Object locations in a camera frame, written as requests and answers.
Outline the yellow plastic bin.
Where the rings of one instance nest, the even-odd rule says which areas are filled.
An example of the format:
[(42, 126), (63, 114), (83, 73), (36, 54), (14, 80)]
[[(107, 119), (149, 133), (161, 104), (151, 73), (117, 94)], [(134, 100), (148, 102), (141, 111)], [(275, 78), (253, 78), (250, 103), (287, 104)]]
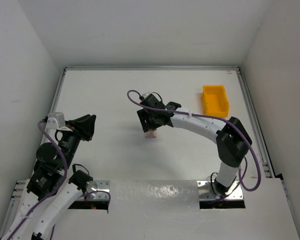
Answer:
[(228, 117), (230, 105), (224, 85), (203, 85), (201, 101), (205, 115)]

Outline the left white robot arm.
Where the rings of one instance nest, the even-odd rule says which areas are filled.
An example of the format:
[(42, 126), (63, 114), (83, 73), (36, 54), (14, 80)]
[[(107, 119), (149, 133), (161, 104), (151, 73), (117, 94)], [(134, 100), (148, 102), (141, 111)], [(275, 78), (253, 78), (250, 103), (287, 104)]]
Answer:
[(96, 115), (65, 120), (61, 112), (48, 114), (37, 124), (48, 139), (36, 150), (33, 174), (26, 186), (22, 205), (3, 240), (25, 239), (28, 224), (37, 219), (33, 240), (45, 240), (62, 210), (87, 191), (93, 178), (82, 170), (68, 171), (81, 141), (89, 142), (95, 132)]

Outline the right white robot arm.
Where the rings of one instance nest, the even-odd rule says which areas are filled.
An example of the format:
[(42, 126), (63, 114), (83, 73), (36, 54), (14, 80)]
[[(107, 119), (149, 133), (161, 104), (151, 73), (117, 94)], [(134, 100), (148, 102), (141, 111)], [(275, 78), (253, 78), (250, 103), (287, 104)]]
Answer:
[(221, 164), (211, 189), (214, 195), (224, 197), (234, 183), (239, 166), (249, 150), (237, 131), (222, 120), (194, 116), (179, 103), (170, 101), (164, 104), (153, 93), (140, 95), (139, 100), (146, 107), (137, 111), (144, 132), (169, 126), (188, 130), (216, 144)]

